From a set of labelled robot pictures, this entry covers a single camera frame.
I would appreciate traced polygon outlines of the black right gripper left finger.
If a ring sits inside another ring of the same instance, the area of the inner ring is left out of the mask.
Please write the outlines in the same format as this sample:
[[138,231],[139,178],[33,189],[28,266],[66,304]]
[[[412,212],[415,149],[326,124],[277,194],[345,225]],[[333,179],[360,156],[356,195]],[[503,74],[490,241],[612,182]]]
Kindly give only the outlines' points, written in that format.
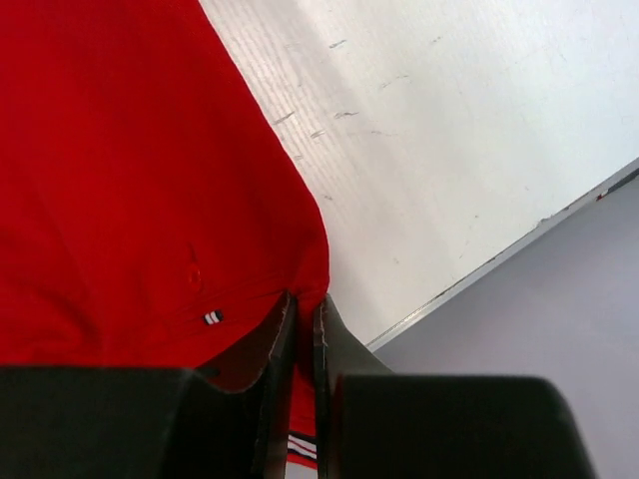
[[196,369],[1,371],[5,478],[281,478],[297,303]]

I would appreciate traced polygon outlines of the red trousers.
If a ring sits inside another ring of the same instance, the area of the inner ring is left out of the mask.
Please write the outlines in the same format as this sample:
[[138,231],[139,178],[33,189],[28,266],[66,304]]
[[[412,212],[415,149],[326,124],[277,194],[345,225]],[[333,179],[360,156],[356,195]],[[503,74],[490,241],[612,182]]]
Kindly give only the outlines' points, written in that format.
[[317,465],[319,207],[197,1],[1,5],[1,360],[198,367],[299,303]]

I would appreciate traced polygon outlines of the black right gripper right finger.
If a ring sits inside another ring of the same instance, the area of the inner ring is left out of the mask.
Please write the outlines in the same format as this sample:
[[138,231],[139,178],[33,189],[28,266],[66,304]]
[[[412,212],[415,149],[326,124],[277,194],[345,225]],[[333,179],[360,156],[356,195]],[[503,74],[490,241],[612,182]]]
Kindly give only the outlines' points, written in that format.
[[571,410],[546,379],[399,374],[314,313],[321,478],[592,478]]

